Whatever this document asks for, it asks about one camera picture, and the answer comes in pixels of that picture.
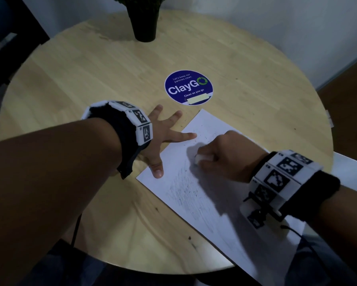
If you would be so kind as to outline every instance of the white wall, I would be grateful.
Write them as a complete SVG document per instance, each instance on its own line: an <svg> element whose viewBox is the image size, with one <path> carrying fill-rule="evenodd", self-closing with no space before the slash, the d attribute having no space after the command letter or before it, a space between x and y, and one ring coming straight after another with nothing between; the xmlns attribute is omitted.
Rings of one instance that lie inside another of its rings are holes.
<svg viewBox="0 0 357 286"><path fill-rule="evenodd" d="M113 0L24 0L50 36L103 12ZM357 58L357 0L166 0L163 8L211 14L272 43L317 88Z"/></svg>

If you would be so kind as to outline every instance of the eraser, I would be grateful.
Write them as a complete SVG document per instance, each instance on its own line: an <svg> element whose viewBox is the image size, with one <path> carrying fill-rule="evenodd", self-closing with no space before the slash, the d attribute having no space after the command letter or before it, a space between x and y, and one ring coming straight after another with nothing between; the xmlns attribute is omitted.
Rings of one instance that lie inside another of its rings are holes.
<svg viewBox="0 0 357 286"><path fill-rule="evenodd" d="M198 163L200 162L200 160L209 160L209 161L214 161L214 155L213 154L209 154L209 155L205 155L205 154L196 154L195 158L194 158L194 162L196 165L198 165Z"/></svg>

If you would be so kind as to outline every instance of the white paper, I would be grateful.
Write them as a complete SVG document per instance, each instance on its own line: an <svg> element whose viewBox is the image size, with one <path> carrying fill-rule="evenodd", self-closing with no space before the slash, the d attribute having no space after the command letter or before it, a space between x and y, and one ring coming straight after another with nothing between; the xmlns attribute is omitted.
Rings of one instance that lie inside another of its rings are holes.
<svg viewBox="0 0 357 286"><path fill-rule="evenodd" d="M238 131L202 109L183 130L197 138L171 143L161 153L164 176L155 179L147 168L137 180L262 285L283 285L300 238L289 232L280 243L264 243L239 211L247 184L207 175L194 163L200 146L228 130ZM292 216L286 221L303 232L303 222Z"/></svg>

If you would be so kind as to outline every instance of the black plant pot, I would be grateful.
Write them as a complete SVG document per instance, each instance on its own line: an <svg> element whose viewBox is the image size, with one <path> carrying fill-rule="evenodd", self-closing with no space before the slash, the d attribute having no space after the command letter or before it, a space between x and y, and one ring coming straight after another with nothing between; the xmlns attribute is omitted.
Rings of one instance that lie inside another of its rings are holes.
<svg viewBox="0 0 357 286"><path fill-rule="evenodd" d="M140 42L155 40L159 9L142 11L139 7L128 4L127 11L135 38Z"/></svg>

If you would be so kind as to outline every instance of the blue circular sticker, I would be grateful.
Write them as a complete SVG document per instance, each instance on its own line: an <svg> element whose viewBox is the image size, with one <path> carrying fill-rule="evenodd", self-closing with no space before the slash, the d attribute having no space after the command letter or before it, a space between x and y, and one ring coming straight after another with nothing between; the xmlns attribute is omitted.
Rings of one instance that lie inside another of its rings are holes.
<svg viewBox="0 0 357 286"><path fill-rule="evenodd" d="M180 70L169 75L165 80L165 90L172 99L184 105L199 105L213 96L210 80L191 70Z"/></svg>

